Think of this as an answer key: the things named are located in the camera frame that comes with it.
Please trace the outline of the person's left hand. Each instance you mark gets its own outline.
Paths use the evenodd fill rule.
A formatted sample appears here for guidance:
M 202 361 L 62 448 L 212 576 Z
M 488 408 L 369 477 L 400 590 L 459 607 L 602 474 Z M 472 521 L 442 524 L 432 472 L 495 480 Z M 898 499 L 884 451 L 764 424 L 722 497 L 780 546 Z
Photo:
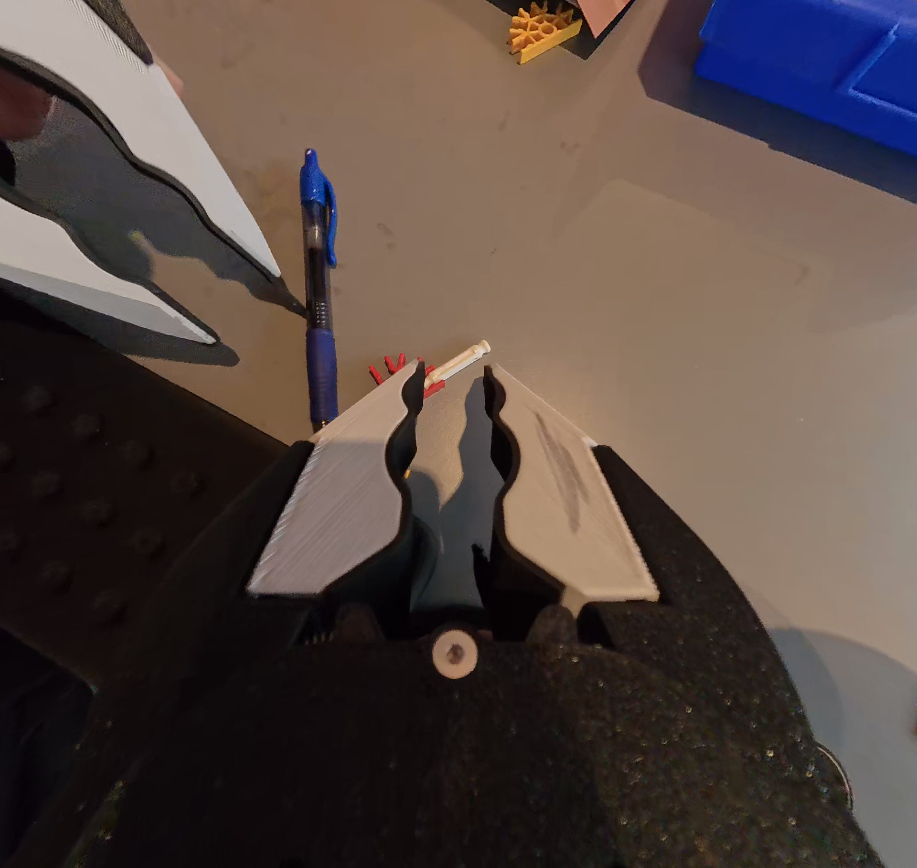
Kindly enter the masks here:
M 18 142 L 38 137 L 57 100 L 44 88 L 1 65 L 1 140 Z

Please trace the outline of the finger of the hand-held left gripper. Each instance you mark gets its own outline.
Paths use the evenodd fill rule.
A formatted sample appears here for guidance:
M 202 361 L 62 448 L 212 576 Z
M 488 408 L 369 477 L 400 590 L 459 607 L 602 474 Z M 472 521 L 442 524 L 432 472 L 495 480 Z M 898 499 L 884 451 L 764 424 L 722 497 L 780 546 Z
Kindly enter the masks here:
M 81 109 L 138 171 L 180 194 L 267 278 L 281 270 L 222 163 L 156 63 L 83 0 L 1 0 L 2 60 Z
M 147 279 L 122 278 L 95 260 L 85 238 L 19 191 L 2 159 L 1 278 L 159 335 L 214 346 L 218 335 Z

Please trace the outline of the yellow half-round connector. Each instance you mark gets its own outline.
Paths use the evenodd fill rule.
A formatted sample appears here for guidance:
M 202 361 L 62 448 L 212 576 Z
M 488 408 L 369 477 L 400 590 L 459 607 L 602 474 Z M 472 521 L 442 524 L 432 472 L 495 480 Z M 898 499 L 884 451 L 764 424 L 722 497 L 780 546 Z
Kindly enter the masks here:
M 544 53 L 576 37 L 582 18 L 576 9 L 559 3 L 555 11 L 548 3 L 532 3 L 530 9 L 519 9 L 512 17 L 507 45 L 518 64 L 527 64 Z

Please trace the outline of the blue plastic bin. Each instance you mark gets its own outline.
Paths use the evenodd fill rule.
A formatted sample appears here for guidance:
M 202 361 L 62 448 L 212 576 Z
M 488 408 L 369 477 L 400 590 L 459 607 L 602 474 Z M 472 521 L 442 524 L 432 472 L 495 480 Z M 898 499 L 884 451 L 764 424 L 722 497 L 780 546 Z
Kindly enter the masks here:
M 714 0 L 705 79 L 916 153 L 915 0 Z

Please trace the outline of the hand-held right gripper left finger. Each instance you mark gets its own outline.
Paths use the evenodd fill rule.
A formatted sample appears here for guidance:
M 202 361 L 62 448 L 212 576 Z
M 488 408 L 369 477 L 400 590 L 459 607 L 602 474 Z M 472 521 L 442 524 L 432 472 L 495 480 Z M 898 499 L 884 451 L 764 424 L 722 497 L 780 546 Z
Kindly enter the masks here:
M 425 381 L 422 362 L 406 363 L 309 440 L 250 595 L 318 596 L 405 536 Z

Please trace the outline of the blue pen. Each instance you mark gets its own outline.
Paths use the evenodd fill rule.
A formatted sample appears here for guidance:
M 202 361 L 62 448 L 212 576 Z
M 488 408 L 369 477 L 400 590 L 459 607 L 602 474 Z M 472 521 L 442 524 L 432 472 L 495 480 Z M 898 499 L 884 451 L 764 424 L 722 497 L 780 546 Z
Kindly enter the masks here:
M 338 361 L 330 272 L 337 264 L 337 197 L 313 148 L 304 152 L 299 191 L 305 280 L 305 356 L 314 430 L 338 416 Z

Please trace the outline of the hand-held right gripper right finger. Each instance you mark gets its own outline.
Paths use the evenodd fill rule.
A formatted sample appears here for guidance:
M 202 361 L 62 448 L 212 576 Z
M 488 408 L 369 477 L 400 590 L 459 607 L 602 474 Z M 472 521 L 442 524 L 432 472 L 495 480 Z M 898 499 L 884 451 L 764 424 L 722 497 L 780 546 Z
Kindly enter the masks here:
M 659 601 L 598 443 L 499 365 L 485 369 L 491 458 L 503 477 L 494 511 L 502 551 L 550 603 Z

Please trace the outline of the red plastic connector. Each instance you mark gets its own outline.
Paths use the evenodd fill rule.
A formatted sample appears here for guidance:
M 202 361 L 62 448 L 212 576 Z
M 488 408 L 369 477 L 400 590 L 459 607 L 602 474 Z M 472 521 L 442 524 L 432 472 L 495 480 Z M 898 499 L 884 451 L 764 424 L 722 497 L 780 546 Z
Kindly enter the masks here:
M 398 354 L 397 361 L 393 361 L 393 359 L 387 355 L 384 356 L 384 367 L 389 377 L 403 370 L 405 368 L 405 364 L 405 354 Z M 444 380 L 433 380 L 433 376 L 436 371 L 437 368 L 435 366 L 425 365 L 424 400 L 440 392 L 446 386 L 446 382 Z M 384 383 L 384 375 L 374 365 L 369 365 L 369 372 L 377 386 L 380 386 Z

